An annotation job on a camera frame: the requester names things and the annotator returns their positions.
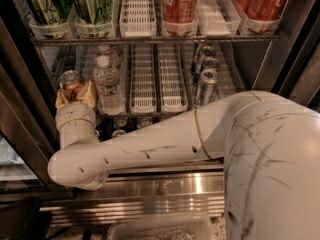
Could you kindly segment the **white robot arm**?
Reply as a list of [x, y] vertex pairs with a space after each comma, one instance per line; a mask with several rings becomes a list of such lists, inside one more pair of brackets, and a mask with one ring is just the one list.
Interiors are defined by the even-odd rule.
[[101, 142], [92, 110], [56, 117], [56, 183], [99, 189], [109, 171], [222, 158], [227, 240], [320, 240], [320, 114], [279, 95], [247, 91]]

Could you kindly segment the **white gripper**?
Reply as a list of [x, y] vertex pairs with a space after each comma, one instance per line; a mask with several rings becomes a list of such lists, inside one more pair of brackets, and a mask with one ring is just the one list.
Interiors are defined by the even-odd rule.
[[71, 92], [60, 88], [57, 92], [55, 107], [58, 111], [55, 121], [60, 135], [60, 147], [65, 148], [76, 143], [93, 143], [98, 141], [95, 131], [96, 106], [94, 84], [86, 80], [78, 92], [79, 102], [70, 103]]

